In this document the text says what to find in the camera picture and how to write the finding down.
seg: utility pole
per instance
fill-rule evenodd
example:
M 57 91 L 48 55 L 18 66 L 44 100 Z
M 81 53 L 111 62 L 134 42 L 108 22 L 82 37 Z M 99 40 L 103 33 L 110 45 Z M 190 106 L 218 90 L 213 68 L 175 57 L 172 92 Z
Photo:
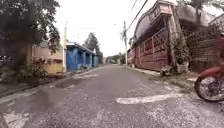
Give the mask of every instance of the utility pole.
M 126 28 L 126 22 L 124 21 L 124 31 L 123 31 L 123 40 L 125 44 L 125 64 L 128 66 L 128 51 L 127 51 L 127 28 Z
M 67 22 L 65 24 L 65 31 L 64 31 L 64 37 L 62 39 L 62 44 L 63 44 L 63 72 L 67 71 L 66 67 L 66 43 L 67 43 Z

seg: blue building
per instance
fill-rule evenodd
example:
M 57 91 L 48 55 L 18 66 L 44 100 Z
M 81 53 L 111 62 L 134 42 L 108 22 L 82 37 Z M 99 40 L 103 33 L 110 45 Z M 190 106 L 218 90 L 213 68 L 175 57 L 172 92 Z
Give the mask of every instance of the blue building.
M 75 42 L 66 45 L 67 71 L 80 70 L 82 67 L 93 68 L 98 66 L 98 56 L 91 50 Z

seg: red motorcycle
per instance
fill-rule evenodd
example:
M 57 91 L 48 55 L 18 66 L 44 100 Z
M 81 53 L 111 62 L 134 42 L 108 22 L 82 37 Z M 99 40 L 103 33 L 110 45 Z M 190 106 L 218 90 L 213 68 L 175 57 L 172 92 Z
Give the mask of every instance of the red motorcycle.
M 207 102 L 224 101 L 224 61 L 219 66 L 212 67 L 202 72 L 195 82 L 196 94 Z

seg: power line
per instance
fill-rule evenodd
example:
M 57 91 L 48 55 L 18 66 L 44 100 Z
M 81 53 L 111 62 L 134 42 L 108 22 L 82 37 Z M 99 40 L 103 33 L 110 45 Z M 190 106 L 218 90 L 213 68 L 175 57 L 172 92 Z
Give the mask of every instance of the power line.
M 132 8 L 131 8 L 131 11 L 134 9 L 134 7 L 135 7 L 135 5 L 136 5 L 137 1 L 138 1 L 138 0 L 135 0 L 135 2 L 134 2 L 134 4 L 133 4 L 133 6 L 132 6 Z
M 145 7 L 145 5 L 146 5 L 147 2 L 148 2 L 148 0 L 145 0 L 145 2 L 142 5 L 141 9 L 138 11 L 137 15 L 135 16 L 135 18 L 133 19 L 133 21 L 131 22 L 131 24 L 128 26 L 128 29 L 126 31 L 128 31 L 130 29 L 130 27 L 132 26 L 132 24 L 134 23 L 134 21 L 137 19 L 138 15 L 142 11 L 142 9 Z

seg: road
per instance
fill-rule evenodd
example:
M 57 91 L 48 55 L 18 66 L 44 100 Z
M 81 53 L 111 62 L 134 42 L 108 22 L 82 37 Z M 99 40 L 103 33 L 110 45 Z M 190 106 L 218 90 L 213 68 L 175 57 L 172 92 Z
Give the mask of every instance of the road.
M 122 66 L 101 67 L 1 98 L 1 122 L 9 128 L 224 127 L 222 103 L 206 103 L 150 77 Z

